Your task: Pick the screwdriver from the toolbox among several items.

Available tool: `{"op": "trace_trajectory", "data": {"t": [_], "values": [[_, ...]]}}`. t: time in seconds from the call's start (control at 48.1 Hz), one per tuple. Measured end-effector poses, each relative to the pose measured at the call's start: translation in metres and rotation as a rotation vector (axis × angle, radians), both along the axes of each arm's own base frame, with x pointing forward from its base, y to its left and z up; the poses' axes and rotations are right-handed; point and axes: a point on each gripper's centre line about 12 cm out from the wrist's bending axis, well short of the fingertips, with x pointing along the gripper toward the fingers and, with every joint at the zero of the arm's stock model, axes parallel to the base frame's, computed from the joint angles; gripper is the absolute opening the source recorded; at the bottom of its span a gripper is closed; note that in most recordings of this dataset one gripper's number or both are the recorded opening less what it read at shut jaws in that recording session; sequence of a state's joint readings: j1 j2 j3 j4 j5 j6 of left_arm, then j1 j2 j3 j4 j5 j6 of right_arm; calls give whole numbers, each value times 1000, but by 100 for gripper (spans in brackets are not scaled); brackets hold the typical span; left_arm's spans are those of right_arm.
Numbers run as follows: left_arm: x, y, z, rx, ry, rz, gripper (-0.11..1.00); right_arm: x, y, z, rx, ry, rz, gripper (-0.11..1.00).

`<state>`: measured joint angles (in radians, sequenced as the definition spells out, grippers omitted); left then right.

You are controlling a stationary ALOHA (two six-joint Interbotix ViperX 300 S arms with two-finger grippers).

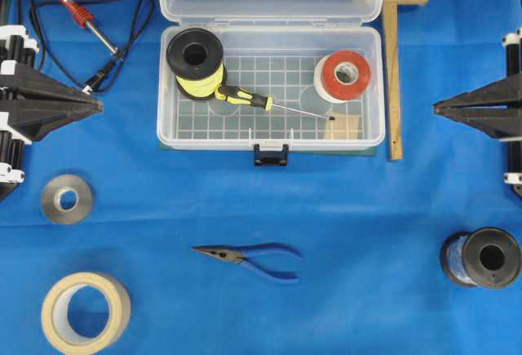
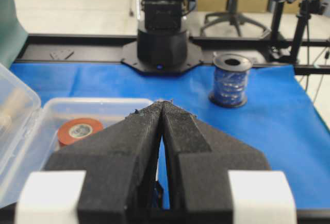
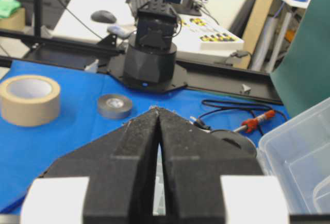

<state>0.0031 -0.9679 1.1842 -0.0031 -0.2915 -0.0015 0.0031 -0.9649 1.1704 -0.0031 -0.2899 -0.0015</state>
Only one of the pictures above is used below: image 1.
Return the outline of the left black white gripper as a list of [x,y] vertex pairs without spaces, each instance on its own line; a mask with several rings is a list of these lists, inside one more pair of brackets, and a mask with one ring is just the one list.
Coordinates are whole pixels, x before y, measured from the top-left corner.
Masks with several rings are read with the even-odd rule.
[[38,42],[23,25],[1,27],[1,88],[33,99],[1,101],[1,202],[24,182],[29,141],[104,110],[91,95],[32,68],[38,52]]

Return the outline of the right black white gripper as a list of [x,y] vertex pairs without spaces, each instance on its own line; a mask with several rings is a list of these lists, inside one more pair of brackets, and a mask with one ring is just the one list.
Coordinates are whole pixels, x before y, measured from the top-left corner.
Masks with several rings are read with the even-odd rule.
[[[435,114],[482,131],[493,139],[521,137],[521,108],[471,108],[521,104],[520,31],[507,34],[502,46],[506,51],[507,77],[435,103]],[[521,197],[520,140],[508,143],[507,160],[504,181]]]

